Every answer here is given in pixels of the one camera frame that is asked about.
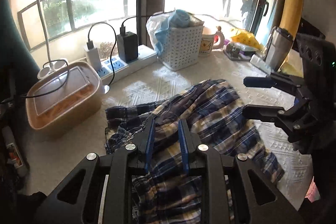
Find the white desk lamp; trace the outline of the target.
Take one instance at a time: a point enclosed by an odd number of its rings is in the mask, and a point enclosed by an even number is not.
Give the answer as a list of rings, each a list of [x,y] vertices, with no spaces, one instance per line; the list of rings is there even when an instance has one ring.
[[[47,33],[45,17],[44,17],[43,10],[41,7],[41,0],[36,0],[36,3],[37,3],[37,8],[38,8],[39,18],[40,18],[42,29],[43,29],[43,34],[45,37],[46,51],[47,51],[47,62],[44,65],[42,65],[42,69],[40,69],[40,71],[37,74],[37,78],[41,80],[47,77],[48,75],[58,71],[59,69],[68,66],[68,60],[67,59],[54,59],[54,60],[51,59],[49,35]]]

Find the steel travel tumbler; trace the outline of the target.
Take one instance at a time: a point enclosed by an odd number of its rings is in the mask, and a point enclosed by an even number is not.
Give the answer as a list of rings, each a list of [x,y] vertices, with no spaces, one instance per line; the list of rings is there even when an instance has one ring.
[[[274,72],[277,72],[293,45],[293,36],[277,26],[272,29],[265,50],[264,61]]]

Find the blue plastic bag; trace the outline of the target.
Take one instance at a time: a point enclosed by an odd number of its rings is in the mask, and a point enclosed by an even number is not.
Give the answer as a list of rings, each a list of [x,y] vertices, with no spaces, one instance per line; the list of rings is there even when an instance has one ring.
[[[151,45],[160,56],[167,43],[169,30],[172,28],[187,28],[190,25],[191,16],[184,10],[156,13],[149,17],[146,23],[146,30]]]

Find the white perforated plastic basket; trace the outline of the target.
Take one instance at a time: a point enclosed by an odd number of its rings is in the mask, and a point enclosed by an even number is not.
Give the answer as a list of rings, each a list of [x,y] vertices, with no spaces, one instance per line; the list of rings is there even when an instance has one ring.
[[[203,26],[169,29],[159,61],[172,71],[197,63],[202,32]]]

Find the small green figurine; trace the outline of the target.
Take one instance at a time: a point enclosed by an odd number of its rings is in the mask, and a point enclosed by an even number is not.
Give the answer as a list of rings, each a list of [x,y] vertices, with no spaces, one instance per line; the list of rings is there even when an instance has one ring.
[[[231,57],[238,58],[240,54],[240,48],[234,42],[229,42],[226,45],[225,53],[228,53]]]

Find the blue plaid pants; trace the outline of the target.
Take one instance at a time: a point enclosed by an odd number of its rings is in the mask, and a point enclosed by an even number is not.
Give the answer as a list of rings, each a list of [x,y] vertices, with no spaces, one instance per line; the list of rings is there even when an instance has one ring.
[[[269,180],[284,175],[276,156],[265,147],[252,121],[243,117],[243,101],[225,80],[206,80],[168,100],[106,109],[113,131],[105,149],[109,154],[130,143],[149,118],[155,121],[151,170],[132,178],[133,223],[199,223],[202,180],[182,170],[178,122],[220,154],[246,154]]]

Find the black charger brick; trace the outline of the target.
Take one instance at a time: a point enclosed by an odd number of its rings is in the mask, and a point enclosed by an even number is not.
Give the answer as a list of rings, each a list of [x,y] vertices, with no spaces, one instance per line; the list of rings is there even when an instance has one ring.
[[[126,63],[132,62],[138,58],[138,40],[137,35],[132,32],[126,32],[125,35],[117,35],[118,55]]]

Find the yellow snack bag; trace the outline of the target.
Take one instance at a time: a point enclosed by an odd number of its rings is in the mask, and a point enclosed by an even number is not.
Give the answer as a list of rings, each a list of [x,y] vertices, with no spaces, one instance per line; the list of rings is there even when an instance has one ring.
[[[231,30],[230,37],[232,42],[254,47],[259,51],[264,48],[264,46],[256,40],[254,34],[245,29],[233,28]]]

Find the brown lidded food container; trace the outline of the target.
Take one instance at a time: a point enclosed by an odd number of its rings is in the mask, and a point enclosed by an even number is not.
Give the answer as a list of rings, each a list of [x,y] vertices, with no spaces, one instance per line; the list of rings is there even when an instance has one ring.
[[[27,93],[31,128],[62,134],[98,112],[104,95],[102,80],[86,62],[78,61],[38,81]]]

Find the white power strip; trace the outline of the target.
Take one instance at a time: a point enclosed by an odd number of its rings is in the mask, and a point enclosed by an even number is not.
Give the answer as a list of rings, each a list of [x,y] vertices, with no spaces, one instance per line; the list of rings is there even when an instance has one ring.
[[[104,85],[107,85],[111,79],[112,83],[125,78],[132,73],[139,71],[157,61],[157,54],[151,48],[140,45],[138,47],[138,58],[126,63],[118,55],[112,56],[112,59],[106,59],[101,62],[102,68],[97,71]]]

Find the white charger adapter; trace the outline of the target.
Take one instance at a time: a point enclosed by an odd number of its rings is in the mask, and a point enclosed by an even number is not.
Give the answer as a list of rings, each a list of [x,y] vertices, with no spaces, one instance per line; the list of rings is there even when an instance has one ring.
[[[85,56],[88,64],[96,71],[102,68],[101,60],[97,47],[93,47],[89,49],[87,46],[84,46]]]

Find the white bear mug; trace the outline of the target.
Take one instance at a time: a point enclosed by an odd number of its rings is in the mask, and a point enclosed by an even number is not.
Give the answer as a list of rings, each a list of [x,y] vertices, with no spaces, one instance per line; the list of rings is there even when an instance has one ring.
[[[199,56],[208,56],[212,50],[220,50],[224,46],[224,35],[221,26],[203,27]]]

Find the white lotion tube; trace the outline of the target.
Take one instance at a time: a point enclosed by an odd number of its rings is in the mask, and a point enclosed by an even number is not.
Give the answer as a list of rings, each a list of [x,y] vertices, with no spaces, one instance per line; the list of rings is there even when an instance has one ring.
[[[272,73],[272,68],[265,63],[258,55],[253,55],[249,61],[253,66],[260,69],[267,75],[270,75]]]

